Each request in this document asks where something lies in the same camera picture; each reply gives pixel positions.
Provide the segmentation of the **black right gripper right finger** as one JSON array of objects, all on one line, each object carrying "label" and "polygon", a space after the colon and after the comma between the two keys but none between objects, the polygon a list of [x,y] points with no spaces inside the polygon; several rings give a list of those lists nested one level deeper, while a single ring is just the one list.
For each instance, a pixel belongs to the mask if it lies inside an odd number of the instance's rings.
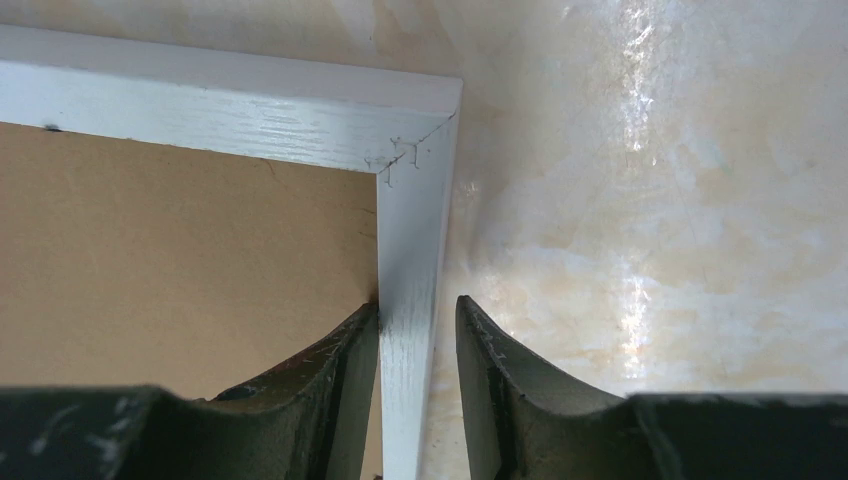
[{"label": "black right gripper right finger", "polygon": [[474,479],[843,479],[847,399],[775,393],[622,398],[560,370],[470,297],[456,354]]}]

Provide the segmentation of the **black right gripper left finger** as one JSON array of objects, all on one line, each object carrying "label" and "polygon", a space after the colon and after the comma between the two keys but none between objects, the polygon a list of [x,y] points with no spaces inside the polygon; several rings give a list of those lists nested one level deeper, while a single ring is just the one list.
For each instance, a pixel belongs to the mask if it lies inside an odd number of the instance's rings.
[{"label": "black right gripper left finger", "polygon": [[356,479],[379,312],[206,399],[154,385],[1,392],[5,479]]}]

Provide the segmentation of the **brown frame backing board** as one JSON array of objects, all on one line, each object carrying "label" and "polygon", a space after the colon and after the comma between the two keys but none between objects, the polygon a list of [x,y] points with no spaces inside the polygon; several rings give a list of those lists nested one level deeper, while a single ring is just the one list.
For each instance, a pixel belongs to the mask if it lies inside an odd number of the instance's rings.
[{"label": "brown frame backing board", "polygon": [[376,305],[362,173],[5,124],[1,392],[210,400]]}]

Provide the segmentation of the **white picture frame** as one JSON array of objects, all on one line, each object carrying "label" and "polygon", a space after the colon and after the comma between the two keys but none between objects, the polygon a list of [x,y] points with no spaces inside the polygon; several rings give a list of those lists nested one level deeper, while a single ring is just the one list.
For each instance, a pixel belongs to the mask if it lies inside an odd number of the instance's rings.
[{"label": "white picture frame", "polygon": [[421,470],[458,78],[5,25],[1,118],[377,178],[383,473]]}]

